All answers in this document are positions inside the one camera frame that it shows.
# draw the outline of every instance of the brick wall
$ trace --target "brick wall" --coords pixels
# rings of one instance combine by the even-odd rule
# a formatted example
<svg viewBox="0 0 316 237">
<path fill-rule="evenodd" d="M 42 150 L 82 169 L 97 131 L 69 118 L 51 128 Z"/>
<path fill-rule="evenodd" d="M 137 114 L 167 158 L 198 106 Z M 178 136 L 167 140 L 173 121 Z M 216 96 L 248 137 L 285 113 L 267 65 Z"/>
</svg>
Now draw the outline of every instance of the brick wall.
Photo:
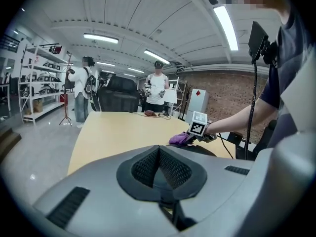
<svg viewBox="0 0 316 237">
<path fill-rule="evenodd" d="M 234 72 L 228 73 L 227 71 L 207 71 L 181 73 L 179 76 L 180 79 L 188 81 L 188 85 L 193 85 L 193 88 L 205 89 L 209 93 L 206 113 L 213 121 L 228 118 L 251 104 L 254 77 L 250 73 L 238 72 L 236 74 Z M 257 98 L 263 90 L 266 80 L 266 77 L 258 75 Z M 140 87 L 143 87 L 143 84 L 144 80 L 141 80 Z M 257 144 L 264 128 L 270 120 L 276 119 L 276 117 L 277 113 L 263 123 L 253 126 L 250 141 Z M 244 138 L 247 137 L 247 129 L 239 132 L 243 134 Z"/>
</svg>

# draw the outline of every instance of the light wood tabletop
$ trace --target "light wood tabletop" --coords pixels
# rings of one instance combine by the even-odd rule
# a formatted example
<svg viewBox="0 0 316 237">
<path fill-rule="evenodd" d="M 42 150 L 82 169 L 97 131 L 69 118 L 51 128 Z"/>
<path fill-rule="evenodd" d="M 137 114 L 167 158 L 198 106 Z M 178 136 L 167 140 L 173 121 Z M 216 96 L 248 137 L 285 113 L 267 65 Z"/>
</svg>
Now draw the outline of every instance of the light wood tabletop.
<svg viewBox="0 0 316 237">
<path fill-rule="evenodd" d="M 105 157 L 151 145 L 168 145 L 169 139 L 189 124 L 171 119 L 144 117 L 143 113 L 91 112 L 76 141 L 68 168 L 68 175 L 82 166 Z M 235 145 L 224 141 L 235 158 Z M 199 142 L 217 157 L 230 158 L 221 140 Z"/>
</svg>

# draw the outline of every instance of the purple cloth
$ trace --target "purple cloth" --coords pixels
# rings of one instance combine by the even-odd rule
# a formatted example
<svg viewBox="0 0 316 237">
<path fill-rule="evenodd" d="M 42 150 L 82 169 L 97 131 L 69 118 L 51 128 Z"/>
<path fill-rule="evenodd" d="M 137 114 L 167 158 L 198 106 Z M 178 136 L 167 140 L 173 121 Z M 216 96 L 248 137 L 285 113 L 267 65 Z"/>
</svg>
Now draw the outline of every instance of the purple cloth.
<svg viewBox="0 0 316 237">
<path fill-rule="evenodd" d="M 190 144 L 188 141 L 188 137 L 190 135 L 186 132 L 174 135 L 170 140 L 169 144 L 176 144 L 178 146 L 185 146 L 187 144 Z"/>
</svg>

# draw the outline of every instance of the fluorescent light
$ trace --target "fluorescent light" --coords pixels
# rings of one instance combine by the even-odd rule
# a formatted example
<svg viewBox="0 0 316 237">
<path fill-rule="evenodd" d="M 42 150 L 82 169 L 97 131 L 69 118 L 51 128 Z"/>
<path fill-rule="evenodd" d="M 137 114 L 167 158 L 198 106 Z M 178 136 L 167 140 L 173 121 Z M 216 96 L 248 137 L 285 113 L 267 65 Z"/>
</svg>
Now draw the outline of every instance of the fluorescent light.
<svg viewBox="0 0 316 237">
<path fill-rule="evenodd" d="M 101 65 L 105 65 L 105 66 L 112 66 L 112 67 L 115 67 L 114 64 L 109 64 L 109 63 L 104 63 L 104 62 L 98 62 L 97 61 L 97 64 L 101 64 Z"/>
<path fill-rule="evenodd" d="M 83 36 L 86 39 L 102 40 L 102 41 L 112 42 L 115 44 L 117 44 L 119 42 L 119 40 L 116 38 L 106 37 L 106 36 L 97 35 L 97 34 L 83 34 Z"/>
<path fill-rule="evenodd" d="M 233 24 L 225 6 L 214 8 L 214 12 L 222 24 L 231 51 L 238 51 L 238 44 Z"/>
<path fill-rule="evenodd" d="M 129 75 L 129 74 L 124 74 L 124 75 L 129 76 L 129 77 L 136 77 L 136 76 L 132 76 L 132 75 Z"/>
<path fill-rule="evenodd" d="M 148 50 L 145 50 L 144 53 L 146 53 L 146 54 L 148 54 L 148 55 L 150 55 L 150 56 L 152 56 L 152 57 L 154 57 L 154 58 L 156 58 L 156 59 L 162 61 L 162 62 L 165 63 L 165 64 L 170 64 L 170 62 L 168 62 L 167 60 L 161 58 L 160 56 L 158 56 L 158 55 L 156 55 L 156 54 L 154 54 L 154 53 L 152 53 L 152 52 L 150 52 L 150 51 L 148 51 Z"/>
<path fill-rule="evenodd" d="M 139 72 L 139 73 L 143 73 L 143 71 L 140 71 L 140 70 L 137 70 L 137 69 L 131 69 L 131 68 L 128 68 L 129 70 L 132 70 L 132 71 L 136 71 L 136 72 Z"/>
</svg>

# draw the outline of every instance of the white marker cube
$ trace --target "white marker cube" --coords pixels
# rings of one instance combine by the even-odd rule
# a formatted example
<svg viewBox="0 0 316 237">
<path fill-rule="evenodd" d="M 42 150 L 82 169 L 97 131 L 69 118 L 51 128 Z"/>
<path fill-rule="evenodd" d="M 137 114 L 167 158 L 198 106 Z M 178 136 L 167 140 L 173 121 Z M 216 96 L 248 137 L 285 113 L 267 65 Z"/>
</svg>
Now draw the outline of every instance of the white marker cube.
<svg viewBox="0 0 316 237">
<path fill-rule="evenodd" d="M 207 115 L 205 113 L 193 112 L 189 133 L 202 136 L 207 125 Z"/>
</svg>

